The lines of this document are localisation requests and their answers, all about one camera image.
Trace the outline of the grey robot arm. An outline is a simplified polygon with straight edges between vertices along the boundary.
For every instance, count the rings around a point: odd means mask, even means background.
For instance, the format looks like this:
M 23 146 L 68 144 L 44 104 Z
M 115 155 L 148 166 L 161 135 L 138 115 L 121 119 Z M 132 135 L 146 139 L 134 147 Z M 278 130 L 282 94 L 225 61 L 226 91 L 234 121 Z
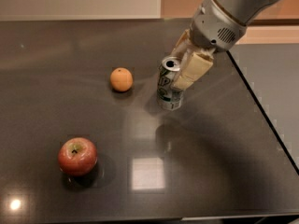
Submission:
M 187 90 L 212 67 L 215 53 L 229 50 L 253 20 L 278 1 L 204 0 L 172 51 L 181 59 L 181 68 L 171 88 Z

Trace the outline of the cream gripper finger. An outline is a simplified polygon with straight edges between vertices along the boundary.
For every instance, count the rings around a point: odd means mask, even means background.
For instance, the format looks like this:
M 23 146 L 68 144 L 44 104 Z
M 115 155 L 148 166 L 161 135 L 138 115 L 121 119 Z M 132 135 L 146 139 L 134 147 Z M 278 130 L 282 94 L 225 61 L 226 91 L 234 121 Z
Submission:
M 190 45 L 190 30 L 186 29 L 180 36 L 173 50 L 171 51 L 171 55 L 182 58 L 189 45 Z
M 195 81 L 202 77 L 213 65 L 214 49 L 174 49 L 174 75 L 171 89 L 187 90 Z

